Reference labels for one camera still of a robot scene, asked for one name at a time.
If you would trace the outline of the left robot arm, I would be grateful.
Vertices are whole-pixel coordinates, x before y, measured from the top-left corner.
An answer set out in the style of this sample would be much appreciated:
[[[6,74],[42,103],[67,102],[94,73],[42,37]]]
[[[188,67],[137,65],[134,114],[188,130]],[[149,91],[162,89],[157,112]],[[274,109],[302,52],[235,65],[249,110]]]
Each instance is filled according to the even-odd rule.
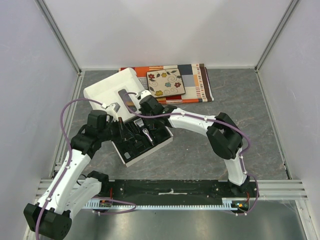
[[[36,239],[43,235],[63,240],[85,204],[97,195],[111,195],[108,175],[98,171],[89,173],[76,190],[73,188],[102,143],[115,140],[119,135],[120,123],[115,114],[104,110],[89,113],[87,123],[71,139],[65,160],[48,189],[37,203],[29,203],[23,210]]]

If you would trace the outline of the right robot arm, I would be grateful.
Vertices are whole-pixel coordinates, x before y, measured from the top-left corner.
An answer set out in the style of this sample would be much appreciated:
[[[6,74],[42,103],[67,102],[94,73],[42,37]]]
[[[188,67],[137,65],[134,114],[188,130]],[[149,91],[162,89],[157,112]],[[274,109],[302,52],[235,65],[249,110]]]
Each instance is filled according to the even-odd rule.
[[[218,116],[204,116],[184,111],[174,105],[163,106],[151,95],[142,98],[139,105],[142,114],[156,116],[167,127],[206,136],[213,152],[224,159],[230,193],[240,197],[247,191],[248,176],[240,158],[243,137],[227,114],[221,112]]]

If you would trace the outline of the white hair clipper kit box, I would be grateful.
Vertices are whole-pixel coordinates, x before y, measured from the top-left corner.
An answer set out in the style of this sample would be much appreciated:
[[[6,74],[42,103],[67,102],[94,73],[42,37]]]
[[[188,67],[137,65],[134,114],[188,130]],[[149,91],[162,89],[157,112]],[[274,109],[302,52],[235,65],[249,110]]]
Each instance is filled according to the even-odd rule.
[[[132,96],[125,96],[125,93],[138,93],[144,90],[145,88],[132,68],[121,70],[83,90],[83,95],[87,99],[95,100],[102,104],[105,103],[108,106],[112,103],[118,103],[120,105],[117,113],[118,118],[122,117],[125,126],[133,135],[141,137],[141,140],[132,141],[131,150],[129,149],[128,141],[112,141],[115,150],[126,167],[133,165],[155,151],[163,150],[166,145],[173,141],[173,134],[168,127],[163,126],[158,127],[156,130],[148,130],[154,140],[154,145],[151,145],[146,136],[134,124],[134,120],[141,118],[130,113],[129,109],[139,114],[140,112],[137,108],[138,100],[134,100]],[[129,109],[125,106],[123,100],[128,101],[131,105]]]

